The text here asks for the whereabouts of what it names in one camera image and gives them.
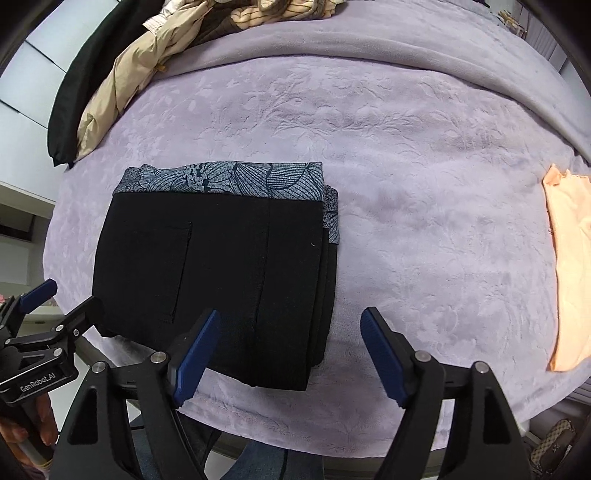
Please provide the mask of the person's left hand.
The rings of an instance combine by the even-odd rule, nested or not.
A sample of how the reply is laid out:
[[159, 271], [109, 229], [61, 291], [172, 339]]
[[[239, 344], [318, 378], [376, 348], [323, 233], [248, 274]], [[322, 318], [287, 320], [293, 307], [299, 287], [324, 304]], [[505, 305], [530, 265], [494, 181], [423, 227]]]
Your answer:
[[43, 393], [25, 404], [22, 408], [1, 400], [1, 436], [21, 463], [45, 468], [58, 438], [50, 396]]

